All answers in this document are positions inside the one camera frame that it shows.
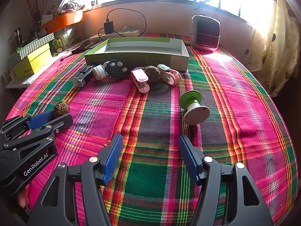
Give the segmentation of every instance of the walnut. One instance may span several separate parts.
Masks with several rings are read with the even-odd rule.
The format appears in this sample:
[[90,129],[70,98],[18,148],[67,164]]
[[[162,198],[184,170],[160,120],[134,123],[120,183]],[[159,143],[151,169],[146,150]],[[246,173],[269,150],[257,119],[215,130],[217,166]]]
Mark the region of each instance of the walnut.
[[69,104],[66,101],[61,101],[57,103],[56,106],[54,107],[53,116],[55,118],[58,118],[62,115],[69,113],[69,111],[70,111]]
[[148,83],[157,82],[160,79],[160,71],[157,67],[149,65],[144,68],[144,72],[148,76]]

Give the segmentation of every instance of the orange box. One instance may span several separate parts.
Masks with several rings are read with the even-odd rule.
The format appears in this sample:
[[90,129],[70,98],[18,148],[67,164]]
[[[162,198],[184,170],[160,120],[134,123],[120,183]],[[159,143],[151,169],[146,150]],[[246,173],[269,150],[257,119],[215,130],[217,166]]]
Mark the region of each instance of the orange box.
[[40,29],[46,30],[47,33],[53,33],[64,27],[67,27],[68,25],[75,24],[82,20],[82,10],[78,10],[70,13],[64,13],[58,17],[55,17],[52,20],[45,23],[44,25],[42,25]]

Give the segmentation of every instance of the curtain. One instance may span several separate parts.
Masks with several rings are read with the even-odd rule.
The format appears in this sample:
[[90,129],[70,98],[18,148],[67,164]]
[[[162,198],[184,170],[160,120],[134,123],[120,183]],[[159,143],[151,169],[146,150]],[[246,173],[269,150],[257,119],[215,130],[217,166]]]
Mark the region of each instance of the curtain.
[[300,24],[286,0],[255,5],[258,17],[242,63],[275,97],[299,66]]

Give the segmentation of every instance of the tablecloth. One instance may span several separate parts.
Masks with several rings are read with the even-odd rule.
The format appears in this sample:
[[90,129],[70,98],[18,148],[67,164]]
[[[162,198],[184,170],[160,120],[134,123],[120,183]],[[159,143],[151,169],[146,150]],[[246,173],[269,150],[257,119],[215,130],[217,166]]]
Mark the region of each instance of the tablecloth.
[[[185,36],[149,34],[180,38]],[[57,164],[83,163],[97,155],[115,133],[123,150],[113,179],[101,188],[112,225],[186,225],[200,187],[189,179],[178,151],[180,134],[220,163],[243,162],[254,178],[273,221],[278,222],[297,196],[297,162],[281,115],[264,88],[222,46],[215,52],[188,47],[188,71],[178,86],[164,81],[140,93],[130,77],[95,78],[84,88],[72,79],[85,64],[84,54],[56,61],[20,97],[8,118],[38,114],[65,100],[73,125],[56,135],[58,156],[32,181],[30,208]],[[198,90],[210,117],[197,126],[183,122],[181,94]],[[80,223],[85,218],[80,184],[76,184]],[[216,225],[222,222],[222,185]]]

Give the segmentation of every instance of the open box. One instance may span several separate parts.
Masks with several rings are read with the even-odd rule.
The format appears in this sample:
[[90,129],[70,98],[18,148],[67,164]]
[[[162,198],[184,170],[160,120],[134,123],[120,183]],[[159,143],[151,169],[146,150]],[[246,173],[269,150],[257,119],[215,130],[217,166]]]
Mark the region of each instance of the open box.
[[187,71],[189,55],[182,40],[162,37],[110,38],[85,55],[86,63],[103,64],[120,60],[125,67],[165,64],[177,71]]

